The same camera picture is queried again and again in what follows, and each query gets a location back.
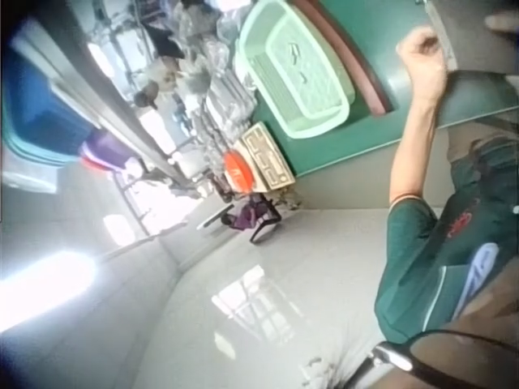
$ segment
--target fist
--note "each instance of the fist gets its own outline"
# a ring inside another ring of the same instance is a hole
[[[413,85],[413,98],[437,104],[447,86],[447,65],[435,31],[415,28],[397,46]]]

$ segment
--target light green plastic basket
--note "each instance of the light green plastic basket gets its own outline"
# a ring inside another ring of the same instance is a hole
[[[350,115],[355,90],[341,60],[290,4],[259,1],[243,25],[238,54],[290,138],[321,135]]]

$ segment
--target green polo shirt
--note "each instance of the green polo shirt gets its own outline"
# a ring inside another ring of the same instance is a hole
[[[404,342],[451,321],[479,247],[499,247],[485,284],[518,251],[517,143],[485,144],[477,158],[454,162],[452,176],[456,193],[439,219],[421,199],[404,199],[389,212],[387,264],[375,302],[387,340]]]

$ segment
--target shirt sleeve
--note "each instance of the shirt sleeve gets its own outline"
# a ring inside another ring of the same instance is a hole
[[[401,280],[431,235],[438,219],[423,199],[403,199],[388,216],[387,263],[380,291]]]

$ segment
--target orange lid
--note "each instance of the orange lid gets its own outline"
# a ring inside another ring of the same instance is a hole
[[[225,170],[233,180],[234,185],[242,193],[251,193],[254,176],[247,161],[239,152],[231,151],[224,154]]]

